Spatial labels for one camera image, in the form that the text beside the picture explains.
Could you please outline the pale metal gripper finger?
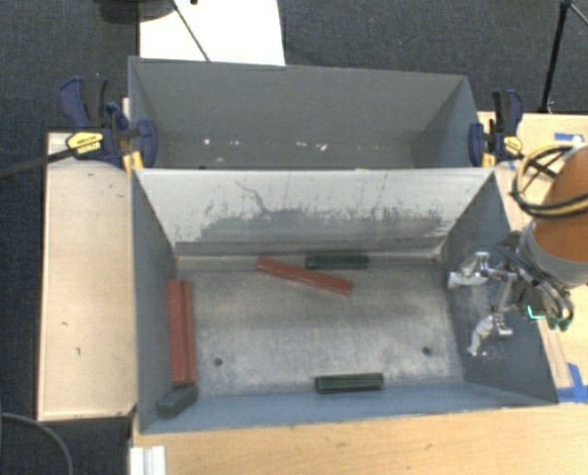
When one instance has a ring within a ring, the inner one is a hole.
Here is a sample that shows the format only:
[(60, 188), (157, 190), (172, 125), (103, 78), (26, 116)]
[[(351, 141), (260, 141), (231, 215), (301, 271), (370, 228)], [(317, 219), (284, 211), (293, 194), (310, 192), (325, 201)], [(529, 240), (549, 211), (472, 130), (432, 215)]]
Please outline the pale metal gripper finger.
[(477, 251), (465, 258), (459, 268), (450, 271), (447, 277), (447, 288), (462, 286), (479, 286), (489, 279), (500, 279), (501, 271), (490, 265), (490, 253)]
[(514, 335), (514, 330), (507, 325), (505, 316), (501, 313), (492, 313), (477, 323), (471, 333), (466, 353), (472, 357), (478, 356), (481, 353), (483, 341), (492, 334), (496, 334), (499, 338), (509, 338)]

